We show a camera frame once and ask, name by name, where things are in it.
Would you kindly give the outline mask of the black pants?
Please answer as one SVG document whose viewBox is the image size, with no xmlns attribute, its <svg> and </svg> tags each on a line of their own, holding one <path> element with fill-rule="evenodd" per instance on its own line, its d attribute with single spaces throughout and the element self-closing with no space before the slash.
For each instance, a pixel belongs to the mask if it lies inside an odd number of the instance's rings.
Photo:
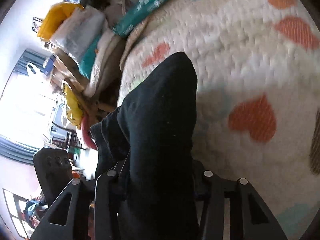
<svg viewBox="0 0 320 240">
<path fill-rule="evenodd" d="M 170 55 L 90 129 L 97 176 L 129 158 L 122 239 L 196 239 L 192 135 L 197 75 L 183 52 Z"/>
</svg>

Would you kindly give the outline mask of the dark wooden chair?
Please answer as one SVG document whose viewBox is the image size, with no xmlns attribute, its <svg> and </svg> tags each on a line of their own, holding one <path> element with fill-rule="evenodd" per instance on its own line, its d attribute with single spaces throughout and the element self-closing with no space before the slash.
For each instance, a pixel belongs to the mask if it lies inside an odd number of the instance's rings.
<svg viewBox="0 0 320 240">
<path fill-rule="evenodd" d="M 82 148 L 75 129 L 65 128 L 51 122 L 48 125 L 48 132 L 43 133 L 44 146 L 48 148 L 58 148 L 69 151 L 70 148 Z"/>
</svg>

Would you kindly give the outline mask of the pink cloth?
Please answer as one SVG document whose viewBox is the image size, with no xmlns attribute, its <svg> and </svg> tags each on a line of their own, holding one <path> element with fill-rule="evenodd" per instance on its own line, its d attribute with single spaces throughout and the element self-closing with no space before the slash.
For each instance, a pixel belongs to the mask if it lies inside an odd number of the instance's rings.
<svg viewBox="0 0 320 240">
<path fill-rule="evenodd" d="M 82 120 L 81 120 L 81 129 L 80 129 L 82 139 L 83 139 L 84 144 L 87 148 L 97 150 L 97 146 L 91 137 L 89 128 L 90 128 L 90 126 L 89 126 L 88 115 L 84 114 L 84 116 L 82 117 Z"/>
</svg>

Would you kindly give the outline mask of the yellow plastic bag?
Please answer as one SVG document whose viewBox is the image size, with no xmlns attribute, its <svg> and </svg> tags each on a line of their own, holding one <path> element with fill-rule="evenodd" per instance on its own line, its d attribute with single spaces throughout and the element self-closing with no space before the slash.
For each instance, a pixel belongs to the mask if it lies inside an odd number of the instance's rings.
<svg viewBox="0 0 320 240">
<path fill-rule="evenodd" d="M 63 80 L 61 85 L 62 92 L 65 96 L 67 107 L 66 115 L 69 122 L 75 126 L 78 130 L 81 129 L 82 119 L 84 117 L 84 111 L 80 105 L 79 100 L 71 90 L 66 80 Z"/>
</svg>

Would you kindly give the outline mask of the wooden stool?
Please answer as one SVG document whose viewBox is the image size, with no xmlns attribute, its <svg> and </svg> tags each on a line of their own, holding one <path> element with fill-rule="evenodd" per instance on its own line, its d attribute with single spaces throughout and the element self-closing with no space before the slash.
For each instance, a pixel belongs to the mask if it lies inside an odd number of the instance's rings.
<svg viewBox="0 0 320 240">
<path fill-rule="evenodd" d="M 88 101 L 88 125 L 92 126 L 103 120 L 109 113 L 117 107 L 119 91 L 117 89 L 105 89 L 99 96 L 95 96 Z"/>
</svg>

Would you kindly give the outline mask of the teal folded cloth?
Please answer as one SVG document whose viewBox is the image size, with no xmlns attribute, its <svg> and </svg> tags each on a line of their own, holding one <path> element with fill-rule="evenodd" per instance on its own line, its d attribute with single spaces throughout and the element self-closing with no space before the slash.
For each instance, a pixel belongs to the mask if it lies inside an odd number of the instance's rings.
<svg viewBox="0 0 320 240">
<path fill-rule="evenodd" d="M 100 38 L 101 34 L 95 37 L 79 63 L 79 72 L 87 79 L 91 78 L 92 67 L 95 61 L 95 57 L 98 53 L 98 42 Z"/>
</svg>

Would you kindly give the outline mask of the beige folded blanket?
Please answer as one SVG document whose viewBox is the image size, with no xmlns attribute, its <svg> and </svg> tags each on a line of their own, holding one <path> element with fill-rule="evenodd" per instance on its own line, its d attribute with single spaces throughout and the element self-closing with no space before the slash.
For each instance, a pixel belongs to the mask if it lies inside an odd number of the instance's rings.
<svg viewBox="0 0 320 240">
<path fill-rule="evenodd" d="M 120 77 L 120 59 L 126 41 L 111 30 L 103 33 L 97 44 L 98 53 L 93 63 L 91 77 L 82 94 L 87 98 L 96 98 L 115 79 Z"/>
</svg>

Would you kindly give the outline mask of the grey folded cloth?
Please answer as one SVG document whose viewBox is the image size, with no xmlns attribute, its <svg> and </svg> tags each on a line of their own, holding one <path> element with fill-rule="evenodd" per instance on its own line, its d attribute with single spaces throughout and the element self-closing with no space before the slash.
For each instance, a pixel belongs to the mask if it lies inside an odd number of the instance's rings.
<svg viewBox="0 0 320 240">
<path fill-rule="evenodd" d="M 103 12 L 87 5 L 85 9 L 75 8 L 51 36 L 50 42 L 79 63 L 105 23 Z"/>
</svg>

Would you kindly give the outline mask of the quilted heart pattern bedspread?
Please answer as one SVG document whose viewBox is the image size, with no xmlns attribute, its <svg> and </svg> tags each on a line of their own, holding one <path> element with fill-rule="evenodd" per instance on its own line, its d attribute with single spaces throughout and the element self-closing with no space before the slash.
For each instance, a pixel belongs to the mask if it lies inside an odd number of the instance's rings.
<svg viewBox="0 0 320 240">
<path fill-rule="evenodd" d="M 288 239 L 319 210 L 319 29 L 300 0 L 171 0 L 131 33 L 122 102 L 169 55 L 197 73 L 193 156 L 247 178 Z"/>
</svg>

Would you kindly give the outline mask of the green paper ream package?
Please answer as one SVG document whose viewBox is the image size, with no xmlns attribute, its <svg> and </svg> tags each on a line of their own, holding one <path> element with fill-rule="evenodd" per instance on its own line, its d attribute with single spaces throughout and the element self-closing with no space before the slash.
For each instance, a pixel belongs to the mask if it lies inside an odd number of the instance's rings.
<svg viewBox="0 0 320 240">
<path fill-rule="evenodd" d="M 131 31 L 150 14 L 169 0 L 139 0 L 120 21 L 112 27 L 120 37 L 128 37 Z"/>
</svg>

